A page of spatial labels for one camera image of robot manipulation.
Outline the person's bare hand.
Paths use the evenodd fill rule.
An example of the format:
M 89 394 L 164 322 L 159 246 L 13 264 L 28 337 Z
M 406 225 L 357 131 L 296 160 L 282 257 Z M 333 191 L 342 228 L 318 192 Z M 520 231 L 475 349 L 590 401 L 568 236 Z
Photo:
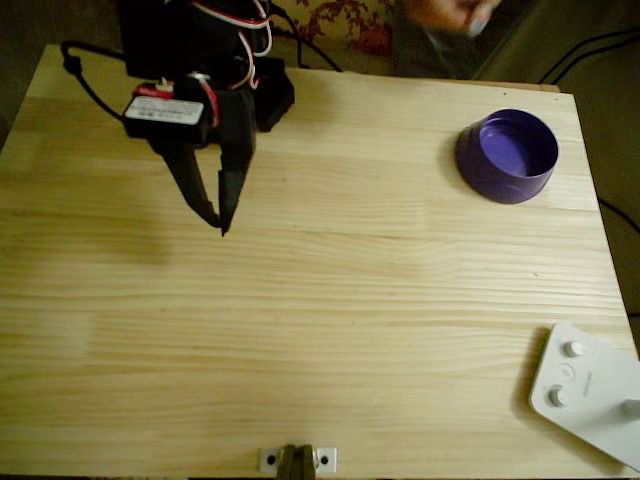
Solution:
M 402 1 L 409 19 L 433 31 L 478 36 L 501 1 L 407 0 Z

